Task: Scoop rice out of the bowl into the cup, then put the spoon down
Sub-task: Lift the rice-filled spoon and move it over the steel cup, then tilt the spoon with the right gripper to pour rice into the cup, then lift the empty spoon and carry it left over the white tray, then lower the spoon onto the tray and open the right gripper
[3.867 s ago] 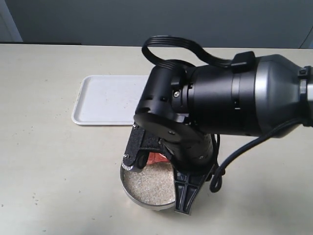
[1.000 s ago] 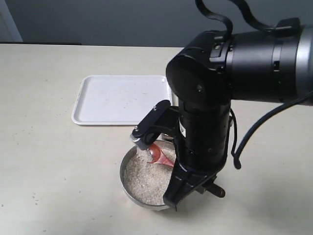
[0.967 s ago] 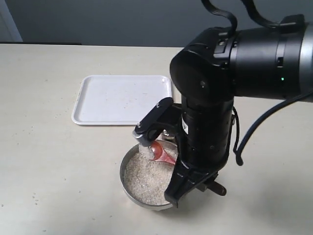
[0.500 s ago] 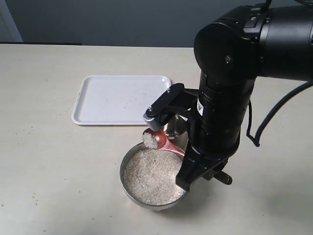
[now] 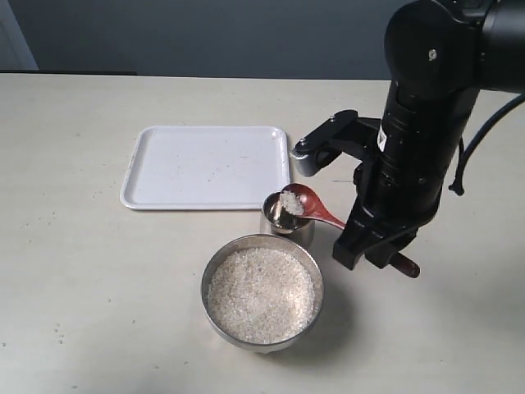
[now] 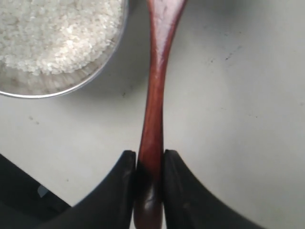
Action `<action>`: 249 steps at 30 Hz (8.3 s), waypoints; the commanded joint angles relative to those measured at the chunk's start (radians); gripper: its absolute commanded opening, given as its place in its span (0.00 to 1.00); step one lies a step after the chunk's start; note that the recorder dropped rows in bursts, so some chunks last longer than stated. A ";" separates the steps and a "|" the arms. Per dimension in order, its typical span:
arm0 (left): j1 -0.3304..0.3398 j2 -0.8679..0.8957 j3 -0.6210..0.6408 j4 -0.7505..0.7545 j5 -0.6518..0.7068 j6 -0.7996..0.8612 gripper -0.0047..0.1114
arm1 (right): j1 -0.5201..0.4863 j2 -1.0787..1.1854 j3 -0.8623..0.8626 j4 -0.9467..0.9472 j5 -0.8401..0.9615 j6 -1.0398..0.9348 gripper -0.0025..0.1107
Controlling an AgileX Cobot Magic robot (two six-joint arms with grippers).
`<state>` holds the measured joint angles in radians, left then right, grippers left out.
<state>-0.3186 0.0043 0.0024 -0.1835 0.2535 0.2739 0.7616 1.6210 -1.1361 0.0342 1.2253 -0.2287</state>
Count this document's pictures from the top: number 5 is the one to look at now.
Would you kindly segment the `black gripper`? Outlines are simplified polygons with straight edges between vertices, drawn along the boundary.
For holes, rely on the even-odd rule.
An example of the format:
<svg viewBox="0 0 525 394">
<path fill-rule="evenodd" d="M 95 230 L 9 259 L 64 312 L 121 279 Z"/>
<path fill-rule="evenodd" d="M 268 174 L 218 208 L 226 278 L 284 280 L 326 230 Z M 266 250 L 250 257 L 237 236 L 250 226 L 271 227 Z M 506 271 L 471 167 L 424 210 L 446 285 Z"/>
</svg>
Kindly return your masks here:
<svg viewBox="0 0 525 394">
<path fill-rule="evenodd" d="M 372 167 L 363 170 L 361 202 L 354 202 L 333 245 L 334 260 L 349 270 L 363 255 L 376 267 L 417 266 L 400 251 L 436 215 L 477 96 L 476 88 L 466 88 L 423 99 L 391 83 L 379 130 L 386 141 L 374 148 Z"/>
</svg>

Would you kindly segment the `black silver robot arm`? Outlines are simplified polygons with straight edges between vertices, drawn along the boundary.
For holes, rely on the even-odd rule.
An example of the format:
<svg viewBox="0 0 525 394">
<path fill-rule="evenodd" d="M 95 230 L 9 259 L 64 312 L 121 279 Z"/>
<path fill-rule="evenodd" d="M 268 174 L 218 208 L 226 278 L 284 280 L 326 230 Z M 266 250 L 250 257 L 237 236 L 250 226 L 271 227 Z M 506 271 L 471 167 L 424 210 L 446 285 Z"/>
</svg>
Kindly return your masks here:
<svg viewBox="0 0 525 394">
<path fill-rule="evenodd" d="M 381 122 L 345 128 L 357 197 L 332 255 L 347 268 L 366 257 L 416 276 L 402 251 L 436 215 L 450 164 L 450 189 L 462 195 L 473 152 L 524 101 L 524 4 L 411 2 L 390 19 L 384 49 Z"/>
</svg>

